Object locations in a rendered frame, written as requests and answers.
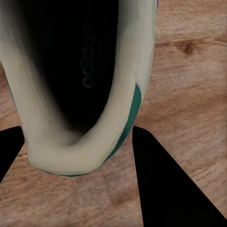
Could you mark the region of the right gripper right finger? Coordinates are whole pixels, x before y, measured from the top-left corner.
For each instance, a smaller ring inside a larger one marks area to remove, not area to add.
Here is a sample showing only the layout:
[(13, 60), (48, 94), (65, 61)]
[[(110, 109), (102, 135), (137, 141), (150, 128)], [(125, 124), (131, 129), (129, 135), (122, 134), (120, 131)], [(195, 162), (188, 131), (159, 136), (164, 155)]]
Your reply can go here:
[(132, 143), (144, 227), (227, 227), (227, 219), (146, 129)]

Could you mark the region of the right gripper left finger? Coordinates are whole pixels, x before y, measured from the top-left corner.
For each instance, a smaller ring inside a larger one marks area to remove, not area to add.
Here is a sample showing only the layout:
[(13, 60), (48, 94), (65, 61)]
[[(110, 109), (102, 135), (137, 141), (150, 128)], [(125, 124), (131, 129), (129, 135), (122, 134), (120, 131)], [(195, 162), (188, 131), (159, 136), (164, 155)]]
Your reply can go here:
[(0, 131), (0, 182), (25, 143), (21, 126)]

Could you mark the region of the gym shoe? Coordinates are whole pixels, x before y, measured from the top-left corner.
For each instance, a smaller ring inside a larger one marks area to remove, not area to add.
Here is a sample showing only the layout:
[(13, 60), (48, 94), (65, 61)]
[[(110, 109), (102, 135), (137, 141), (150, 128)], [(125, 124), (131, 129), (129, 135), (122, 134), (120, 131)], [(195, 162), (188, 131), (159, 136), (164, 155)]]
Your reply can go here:
[(87, 175), (119, 151), (148, 88), (158, 0), (0, 0), (0, 61), (30, 166)]

